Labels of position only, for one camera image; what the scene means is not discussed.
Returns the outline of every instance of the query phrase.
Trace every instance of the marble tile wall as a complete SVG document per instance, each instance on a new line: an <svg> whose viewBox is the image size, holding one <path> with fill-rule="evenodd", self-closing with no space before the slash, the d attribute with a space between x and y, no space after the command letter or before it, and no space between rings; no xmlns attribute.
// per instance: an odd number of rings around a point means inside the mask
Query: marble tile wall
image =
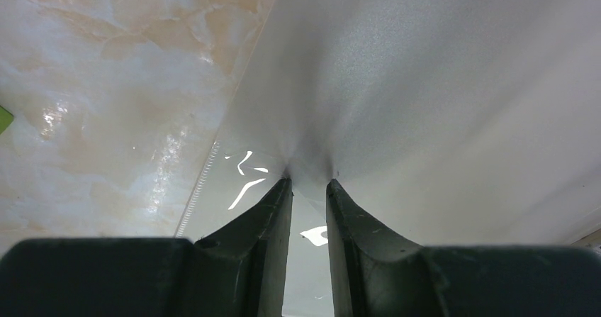
<svg viewBox="0 0 601 317"><path fill-rule="evenodd" d="M0 252L173 235L274 0L0 0Z"/></svg>

